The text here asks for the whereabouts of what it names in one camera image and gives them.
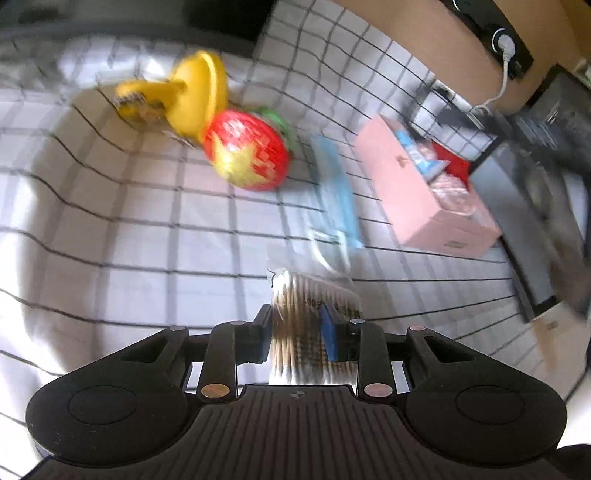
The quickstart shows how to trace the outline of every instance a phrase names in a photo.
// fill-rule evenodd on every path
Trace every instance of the black monitor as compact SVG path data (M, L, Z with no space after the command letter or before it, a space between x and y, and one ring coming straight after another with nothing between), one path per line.
M275 0L0 0L0 40L130 35L251 57L274 4Z

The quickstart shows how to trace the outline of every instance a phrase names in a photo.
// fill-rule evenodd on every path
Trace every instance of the yellow plastic toy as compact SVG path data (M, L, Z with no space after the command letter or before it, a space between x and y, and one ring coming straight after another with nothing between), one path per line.
M219 56L198 51L181 61L167 82L131 80L119 84L115 95L121 117L166 118L179 137L202 143L214 115L228 106L226 70Z

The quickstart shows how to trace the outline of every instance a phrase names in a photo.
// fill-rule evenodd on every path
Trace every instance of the pink box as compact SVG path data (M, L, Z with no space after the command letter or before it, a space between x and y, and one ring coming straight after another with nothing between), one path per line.
M368 121L357 135L355 150L374 182L398 241L457 257L482 256L501 230L480 197L470 185L477 203L470 218L441 208L387 121L381 116Z

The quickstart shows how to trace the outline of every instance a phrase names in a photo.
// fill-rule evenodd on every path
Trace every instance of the wooden panel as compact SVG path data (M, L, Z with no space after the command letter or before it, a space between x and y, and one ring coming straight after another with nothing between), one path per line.
M495 96L502 68L439 0L337 0L400 43L450 88L476 105ZM573 70L581 58L560 0L496 0L534 58L522 80L509 82L497 107L516 111L560 63Z
M591 59L591 4L584 0L562 0L582 55Z

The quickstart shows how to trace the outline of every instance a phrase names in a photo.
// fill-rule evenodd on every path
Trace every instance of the white grid mat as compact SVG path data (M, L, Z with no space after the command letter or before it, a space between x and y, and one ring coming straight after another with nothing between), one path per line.
M251 320L269 302L267 248L308 253L304 212L323 212L306 130L335 141L355 194L367 245L352 273L363 316L388 332L427 325L545 375L502 251L466 260L401 247L351 147L372 115L400 114L432 77L427 68L325 0L278 2L261 44L256 60L223 59L233 101L271 104L300 133L288 180L267 193L226 184L202 150L117 117L104 83L161 77L188 46L92 37L0 49L0 82L18 86L0 102L3 480L37 461L24 411L43 384L168 325L203 333ZM72 97L74 84L88 89ZM415 125L475 157L490 139L440 129L442 107L429 97ZM264 382L268 370L238 374L241 384Z

